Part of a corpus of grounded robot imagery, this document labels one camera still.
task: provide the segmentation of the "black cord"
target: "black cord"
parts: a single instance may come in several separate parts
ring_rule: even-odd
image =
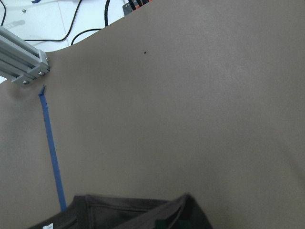
[[[5,7],[5,5],[4,5],[2,0],[0,0],[0,2],[2,3],[2,5],[4,7],[4,15],[3,15],[3,18],[2,18],[2,22],[1,22],[1,26],[2,26],[4,24],[4,20],[5,20],[5,17],[6,17],[6,7]]]
[[[141,7],[143,4],[142,4],[142,2],[141,2],[141,0],[137,0],[137,3],[138,3],[138,5],[139,5],[139,7]]]
[[[128,0],[128,2],[129,2],[130,7],[132,8],[132,10],[136,10],[136,7],[135,7],[133,1],[132,0]]]
[[[25,41],[26,41],[26,42],[62,42],[62,41],[64,41],[65,39],[67,39],[67,37],[69,36],[69,34],[70,34],[71,30],[72,30],[72,27],[73,27],[73,24],[74,24],[74,21],[75,21],[75,17],[76,17],[77,11],[78,11],[78,9],[79,9],[79,7],[80,7],[80,5],[81,5],[81,1],[82,1],[82,0],[80,0],[80,1],[78,2],[78,5],[77,5],[77,7],[76,7],[76,10],[75,10],[75,13],[74,13],[72,22],[71,22],[71,26],[70,26],[70,28],[69,28],[69,31],[68,31],[67,35],[66,35],[64,38],[62,38],[62,39],[60,39],[60,40],[42,39],[42,40],[25,40]]]
[[[72,42],[71,42],[71,45],[73,45],[75,39],[78,38],[78,37],[79,37],[80,35],[82,35],[83,33],[90,32],[90,31],[98,31],[98,30],[101,30],[101,29],[89,29],[89,30],[85,30],[85,31],[83,31],[83,32],[80,32],[79,34],[77,34],[77,35],[73,38],[73,40],[72,40]]]
[[[110,0],[106,0],[105,10],[104,10],[104,19],[105,19],[105,27],[108,26],[108,7]]]

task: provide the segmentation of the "gray fabric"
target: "gray fabric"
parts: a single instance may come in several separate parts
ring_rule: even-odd
[[[304,12],[303,0],[154,0],[48,53],[32,86],[0,84],[1,227],[59,210],[45,84],[68,203],[190,192],[215,228],[304,228]]]

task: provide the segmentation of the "clothing label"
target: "clothing label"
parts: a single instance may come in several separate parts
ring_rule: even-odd
[[[51,223],[51,224],[48,225],[48,226],[42,227],[42,229],[53,229],[53,223]]]

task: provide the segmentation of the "white surface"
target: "white surface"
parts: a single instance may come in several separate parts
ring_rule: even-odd
[[[42,227],[42,229],[53,229],[53,223],[51,223],[51,224],[48,225],[48,226]]]
[[[41,0],[32,4],[31,0],[2,0],[7,8],[3,27],[22,39],[61,39],[68,32],[79,0]],[[128,0],[111,0],[108,8],[108,23],[124,16],[122,6]],[[29,42],[38,49],[51,52],[65,48],[80,32],[88,29],[104,28],[106,0],[83,0],[78,10],[73,29],[67,40],[62,42]],[[0,5],[0,18],[4,9]],[[96,31],[79,36],[77,43]],[[6,80],[0,76],[0,83]]]

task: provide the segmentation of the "folded cloth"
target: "folded cloth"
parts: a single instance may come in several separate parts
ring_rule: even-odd
[[[211,229],[190,195],[173,201],[75,196],[63,212],[30,229]]]

